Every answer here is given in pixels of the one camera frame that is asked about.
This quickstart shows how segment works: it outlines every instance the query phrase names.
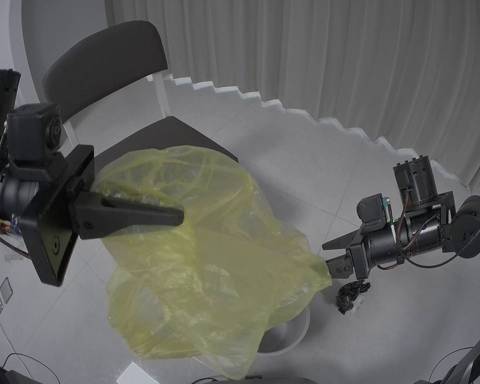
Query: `chair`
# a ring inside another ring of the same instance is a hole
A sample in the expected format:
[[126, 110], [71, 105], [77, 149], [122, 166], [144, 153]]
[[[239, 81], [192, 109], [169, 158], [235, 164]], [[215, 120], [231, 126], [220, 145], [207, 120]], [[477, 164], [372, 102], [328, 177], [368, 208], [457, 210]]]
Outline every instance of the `chair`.
[[162, 41], [153, 24], [121, 23], [89, 37], [69, 49], [47, 71], [43, 90], [47, 101], [60, 105], [68, 139], [78, 139], [68, 121], [74, 114], [111, 93], [153, 75], [163, 119], [140, 129], [95, 157], [95, 173], [129, 151], [194, 145], [238, 159], [225, 148], [179, 119], [169, 116], [167, 95], [160, 71], [167, 69]]

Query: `translucent yellow bag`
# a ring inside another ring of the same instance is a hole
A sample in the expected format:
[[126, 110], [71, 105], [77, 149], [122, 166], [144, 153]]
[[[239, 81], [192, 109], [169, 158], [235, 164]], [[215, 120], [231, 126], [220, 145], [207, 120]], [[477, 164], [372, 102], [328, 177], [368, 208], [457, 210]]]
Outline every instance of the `translucent yellow bag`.
[[108, 319], [141, 358], [203, 354], [240, 379], [264, 332], [332, 283], [305, 235], [275, 219], [256, 181], [219, 152], [130, 152], [92, 190], [184, 210], [178, 227], [132, 226], [103, 239], [118, 263]]

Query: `chair leg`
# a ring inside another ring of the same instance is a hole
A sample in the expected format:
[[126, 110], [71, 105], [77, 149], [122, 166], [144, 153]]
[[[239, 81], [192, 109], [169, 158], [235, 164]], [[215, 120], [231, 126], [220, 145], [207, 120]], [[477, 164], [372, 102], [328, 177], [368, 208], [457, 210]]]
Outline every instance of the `chair leg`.
[[70, 123], [69, 121], [66, 121], [65, 123], [63, 123], [63, 128], [65, 130], [65, 133], [67, 133], [67, 137], [70, 140], [72, 147], [75, 148], [79, 144], [79, 142], [77, 139], [77, 135], [73, 130], [72, 123]]
[[165, 86], [163, 85], [163, 78], [160, 72], [153, 74], [153, 82], [155, 85], [156, 96], [158, 97], [158, 103], [162, 116], [165, 118], [170, 116], [170, 107], [168, 106], [167, 93], [165, 92]]

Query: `gray curtain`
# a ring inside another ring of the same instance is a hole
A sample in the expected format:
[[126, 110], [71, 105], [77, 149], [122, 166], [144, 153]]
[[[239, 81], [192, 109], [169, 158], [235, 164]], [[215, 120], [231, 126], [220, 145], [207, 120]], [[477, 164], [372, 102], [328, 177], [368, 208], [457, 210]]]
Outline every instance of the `gray curtain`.
[[106, 1], [115, 23], [156, 25], [174, 78], [333, 116], [479, 182], [476, 1]]

